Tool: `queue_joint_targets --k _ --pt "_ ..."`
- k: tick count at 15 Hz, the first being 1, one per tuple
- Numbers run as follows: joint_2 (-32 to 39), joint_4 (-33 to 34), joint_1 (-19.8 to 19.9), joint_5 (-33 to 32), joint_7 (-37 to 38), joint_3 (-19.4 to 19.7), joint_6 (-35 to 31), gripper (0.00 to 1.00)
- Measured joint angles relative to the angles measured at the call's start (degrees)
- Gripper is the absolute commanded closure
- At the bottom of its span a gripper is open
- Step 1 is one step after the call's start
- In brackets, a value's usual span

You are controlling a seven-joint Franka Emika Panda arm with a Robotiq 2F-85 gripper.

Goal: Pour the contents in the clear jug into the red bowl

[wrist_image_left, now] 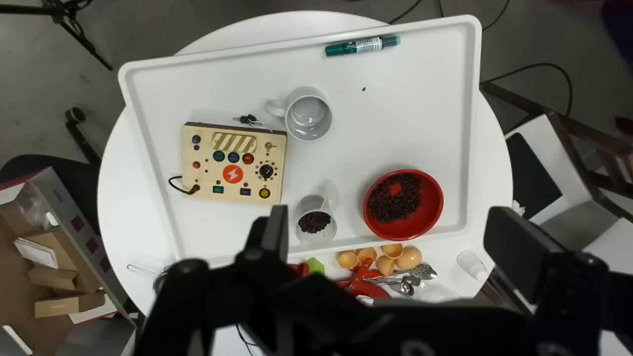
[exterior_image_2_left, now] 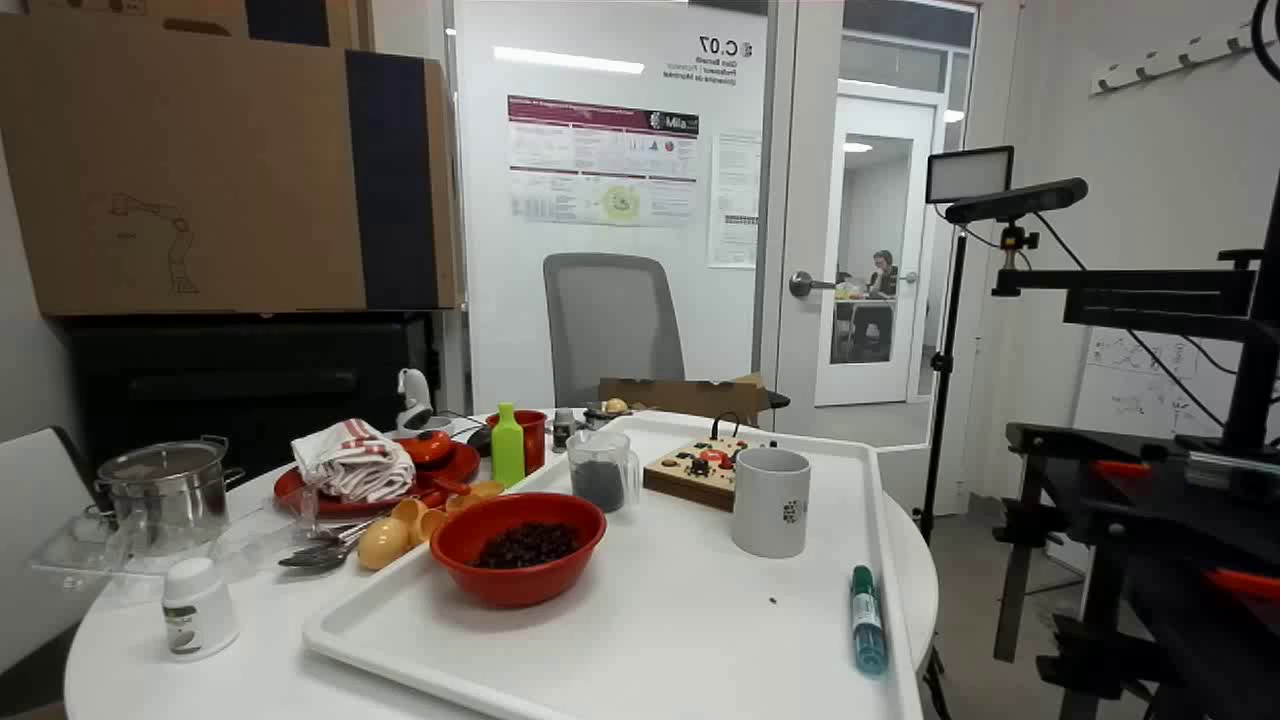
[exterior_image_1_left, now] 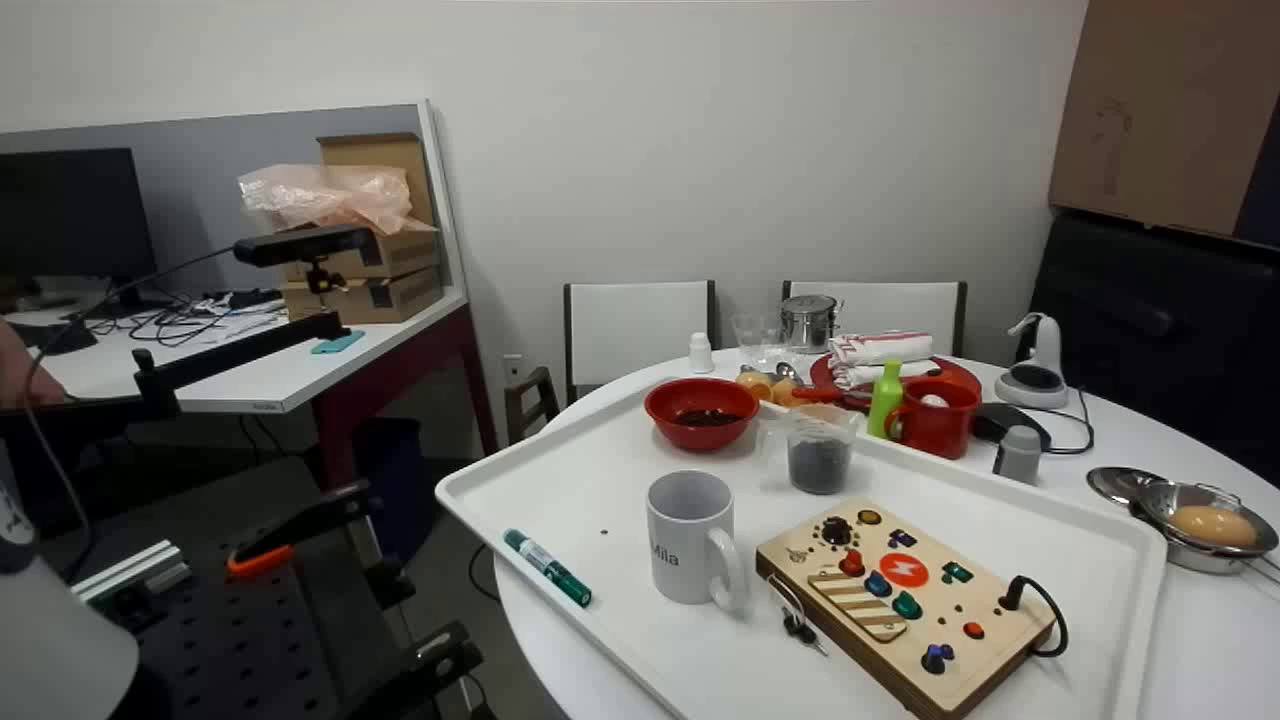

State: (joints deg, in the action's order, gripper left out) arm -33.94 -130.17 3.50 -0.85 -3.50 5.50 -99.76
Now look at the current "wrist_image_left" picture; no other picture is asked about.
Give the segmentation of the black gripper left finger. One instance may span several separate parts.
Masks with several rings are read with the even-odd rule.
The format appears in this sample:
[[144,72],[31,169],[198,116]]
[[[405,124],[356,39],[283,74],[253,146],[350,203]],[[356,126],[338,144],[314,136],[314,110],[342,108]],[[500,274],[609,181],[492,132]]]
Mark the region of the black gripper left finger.
[[227,266],[180,258],[168,266],[162,288],[136,339],[134,356],[209,356],[217,328],[243,324],[265,353],[277,353],[269,296],[291,274],[289,209],[273,205],[257,217],[245,246]]

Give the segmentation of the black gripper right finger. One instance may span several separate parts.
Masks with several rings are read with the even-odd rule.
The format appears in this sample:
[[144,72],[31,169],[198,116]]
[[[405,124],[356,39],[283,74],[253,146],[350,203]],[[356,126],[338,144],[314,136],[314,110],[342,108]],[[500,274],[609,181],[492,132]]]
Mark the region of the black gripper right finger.
[[597,356],[607,264],[571,250],[510,207],[490,207],[484,250],[534,306],[532,339],[540,356]]

